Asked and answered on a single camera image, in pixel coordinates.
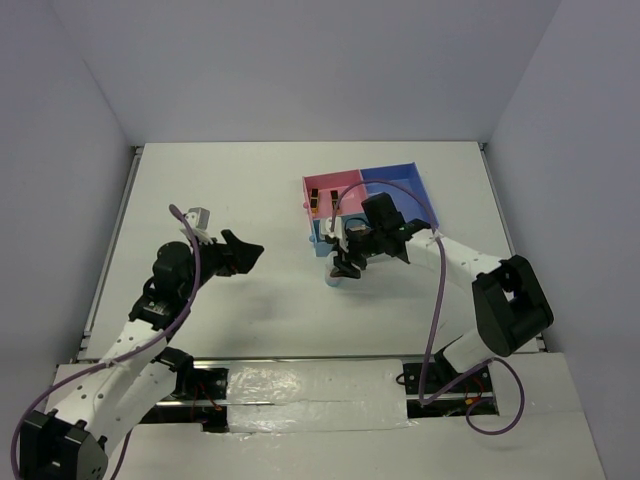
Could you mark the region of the white pastel bottle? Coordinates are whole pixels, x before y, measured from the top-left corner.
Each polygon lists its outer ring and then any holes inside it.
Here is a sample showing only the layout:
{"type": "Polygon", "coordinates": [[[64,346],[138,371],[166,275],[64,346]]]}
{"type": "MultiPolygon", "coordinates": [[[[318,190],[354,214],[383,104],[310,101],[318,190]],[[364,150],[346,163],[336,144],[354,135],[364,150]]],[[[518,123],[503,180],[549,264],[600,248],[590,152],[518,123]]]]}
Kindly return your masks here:
{"type": "Polygon", "coordinates": [[[325,283],[330,287],[337,287],[343,278],[340,256],[337,252],[331,252],[325,262],[325,283]]]}

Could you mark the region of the black gold lipstick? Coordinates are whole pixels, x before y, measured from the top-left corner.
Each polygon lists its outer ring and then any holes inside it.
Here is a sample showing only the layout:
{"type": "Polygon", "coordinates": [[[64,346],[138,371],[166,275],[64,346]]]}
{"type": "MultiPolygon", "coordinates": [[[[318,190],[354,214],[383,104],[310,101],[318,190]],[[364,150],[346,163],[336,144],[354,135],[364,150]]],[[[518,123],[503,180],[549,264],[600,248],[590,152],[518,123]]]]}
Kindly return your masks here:
{"type": "Polygon", "coordinates": [[[319,189],[318,188],[313,188],[310,192],[309,207],[313,215],[316,215],[318,213],[318,210],[319,210],[319,189]]]}
{"type": "Polygon", "coordinates": [[[330,198],[331,198],[331,205],[332,208],[335,210],[338,210],[340,208],[340,193],[338,190],[331,190],[330,191],[330,198]]]}

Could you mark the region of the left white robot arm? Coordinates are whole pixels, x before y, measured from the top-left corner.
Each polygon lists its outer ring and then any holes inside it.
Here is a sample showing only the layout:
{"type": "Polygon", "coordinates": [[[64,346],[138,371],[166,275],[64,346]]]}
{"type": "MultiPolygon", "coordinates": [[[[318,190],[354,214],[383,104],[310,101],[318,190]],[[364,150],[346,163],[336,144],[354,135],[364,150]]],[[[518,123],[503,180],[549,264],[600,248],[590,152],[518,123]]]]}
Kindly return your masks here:
{"type": "Polygon", "coordinates": [[[224,230],[217,241],[191,230],[160,247],[121,333],[96,364],[51,386],[74,389],[50,410],[30,407],[11,441],[18,479],[101,479],[115,448],[161,399],[195,389],[193,358],[170,347],[200,287],[249,273],[264,252],[224,230]]]}

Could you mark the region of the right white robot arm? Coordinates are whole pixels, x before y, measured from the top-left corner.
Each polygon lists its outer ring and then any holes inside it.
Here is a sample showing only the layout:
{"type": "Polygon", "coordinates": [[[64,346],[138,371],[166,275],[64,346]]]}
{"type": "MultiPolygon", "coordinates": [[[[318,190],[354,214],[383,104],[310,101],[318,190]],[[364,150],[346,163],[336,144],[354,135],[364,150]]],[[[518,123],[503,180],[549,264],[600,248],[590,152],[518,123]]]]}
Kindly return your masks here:
{"type": "Polygon", "coordinates": [[[444,390],[456,391],[470,370],[494,358],[506,358],[534,339],[554,316],[530,262],[484,254],[436,232],[428,222],[407,220],[387,193],[363,201],[366,220],[348,227],[334,217],[320,233],[331,244],[327,279],[358,279],[369,259],[380,255],[424,267],[439,285],[469,289],[474,326],[433,354],[428,368],[444,390]]]}

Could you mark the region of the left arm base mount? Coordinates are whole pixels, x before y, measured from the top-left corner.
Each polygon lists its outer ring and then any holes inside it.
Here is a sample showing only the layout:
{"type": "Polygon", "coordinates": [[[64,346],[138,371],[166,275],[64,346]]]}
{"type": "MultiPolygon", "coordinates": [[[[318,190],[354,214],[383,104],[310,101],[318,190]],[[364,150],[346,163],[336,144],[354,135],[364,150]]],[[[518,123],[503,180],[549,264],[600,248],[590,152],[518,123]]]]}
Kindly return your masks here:
{"type": "Polygon", "coordinates": [[[157,402],[143,425],[196,425],[206,433],[226,433],[227,368],[195,368],[174,393],[157,402]]]}

